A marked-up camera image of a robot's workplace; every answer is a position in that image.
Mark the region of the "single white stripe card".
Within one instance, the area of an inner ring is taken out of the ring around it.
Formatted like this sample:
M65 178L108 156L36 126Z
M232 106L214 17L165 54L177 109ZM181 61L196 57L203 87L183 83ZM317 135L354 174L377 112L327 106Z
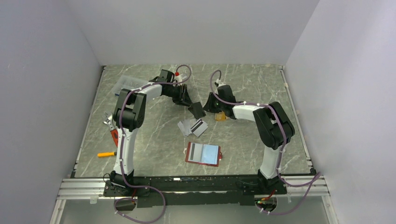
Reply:
M191 162L201 162L203 144L189 142L188 153L186 154L186 160Z

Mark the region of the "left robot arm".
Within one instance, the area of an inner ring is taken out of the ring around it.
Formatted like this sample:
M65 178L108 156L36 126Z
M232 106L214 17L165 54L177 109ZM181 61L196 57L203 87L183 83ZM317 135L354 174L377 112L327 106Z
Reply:
M189 107L192 100L185 84L191 77L177 71L161 70L160 75L142 87L122 89L113 111L113 120L118 132L117 160L110 173L110 182L122 196L134 190L134 147L139 129L146 113L149 100L160 96L170 97L174 104Z

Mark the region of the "white magnetic stripe card stack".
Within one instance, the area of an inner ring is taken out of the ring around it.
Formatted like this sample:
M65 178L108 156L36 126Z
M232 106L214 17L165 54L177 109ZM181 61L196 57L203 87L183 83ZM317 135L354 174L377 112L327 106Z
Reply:
M208 128L208 124L202 119L185 119L179 121L177 126L179 127L184 137L195 135L196 137L201 136Z

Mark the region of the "red leather wallet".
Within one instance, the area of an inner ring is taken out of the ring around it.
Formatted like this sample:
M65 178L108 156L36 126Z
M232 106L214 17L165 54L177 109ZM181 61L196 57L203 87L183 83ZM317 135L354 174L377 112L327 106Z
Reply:
M191 161L186 160L186 154L188 153L188 151L187 151L188 145L187 145L187 148L185 151L185 162L199 164L199 165L205 165L205 166L212 166L212 167L219 166L219 162L222 159L222 152L221 152L220 146L203 144L201 162L191 162Z

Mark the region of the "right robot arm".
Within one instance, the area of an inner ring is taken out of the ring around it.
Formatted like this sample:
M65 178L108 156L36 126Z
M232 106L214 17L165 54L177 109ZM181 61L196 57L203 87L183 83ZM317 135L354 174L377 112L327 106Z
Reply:
M209 94L204 110L211 113L224 112L231 119L256 123L261 141L265 145L257 187L260 192L268 194L280 182L278 174L281 154L295 135L295 128L279 102L275 101L266 106L237 102L229 85L215 85L216 91Z

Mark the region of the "black card holder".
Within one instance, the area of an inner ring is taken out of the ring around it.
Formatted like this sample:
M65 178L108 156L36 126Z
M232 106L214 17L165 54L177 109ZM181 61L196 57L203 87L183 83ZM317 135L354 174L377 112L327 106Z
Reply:
M188 107L188 111L193 115L195 119L200 119L206 116L206 113L200 102L192 103L190 107Z

